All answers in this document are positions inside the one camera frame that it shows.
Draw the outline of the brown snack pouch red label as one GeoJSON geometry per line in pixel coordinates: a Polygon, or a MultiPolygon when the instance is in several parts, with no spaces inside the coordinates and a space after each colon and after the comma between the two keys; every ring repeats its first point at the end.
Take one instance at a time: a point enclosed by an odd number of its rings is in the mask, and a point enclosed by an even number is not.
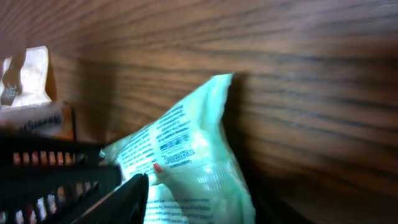
{"type": "Polygon", "coordinates": [[[45,86],[49,52],[45,46],[26,49],[4,60],[1,76],[1,107],[14,108],[50,103],[45,86]]]}

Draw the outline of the light green wipes packet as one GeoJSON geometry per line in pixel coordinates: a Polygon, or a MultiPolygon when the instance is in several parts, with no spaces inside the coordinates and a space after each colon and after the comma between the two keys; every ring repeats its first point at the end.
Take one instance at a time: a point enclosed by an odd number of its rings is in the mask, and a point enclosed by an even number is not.
{"type": "Polygon", "coordinates": [[[104,148],[124,180],[149,178],[146,223],[254,223],[255,208],[221,122],[232,74],[216,75],[138,132],[104,148]]]}

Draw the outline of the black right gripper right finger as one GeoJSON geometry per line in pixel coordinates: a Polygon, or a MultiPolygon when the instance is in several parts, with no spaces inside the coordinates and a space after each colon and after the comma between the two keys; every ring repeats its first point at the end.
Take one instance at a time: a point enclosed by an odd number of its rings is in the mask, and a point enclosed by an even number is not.
{"type": "Polygon", "coordinates": [[[272,192],[255,189],[251,191],[256,209],[256,224],[311,224],[311,221],[272,192]]]}

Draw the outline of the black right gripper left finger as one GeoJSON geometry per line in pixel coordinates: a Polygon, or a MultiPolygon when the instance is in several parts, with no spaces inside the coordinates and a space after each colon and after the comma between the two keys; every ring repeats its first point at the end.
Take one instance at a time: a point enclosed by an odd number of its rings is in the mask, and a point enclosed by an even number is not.
{"type": "Polygon", "coordinates": [[[149,179],[97,144],[1,133],[1,223],[143,223],[149,179]]]}

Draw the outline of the small orange box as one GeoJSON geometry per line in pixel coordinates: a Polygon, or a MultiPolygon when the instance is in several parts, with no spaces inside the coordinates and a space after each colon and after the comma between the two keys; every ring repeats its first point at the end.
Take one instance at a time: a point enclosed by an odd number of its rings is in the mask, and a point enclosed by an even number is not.
{"type": "Polygon", "coordinates": [[[20,133],[75,140],[74,113],[66,103],[1,109],[1,127],[20,133]]]}

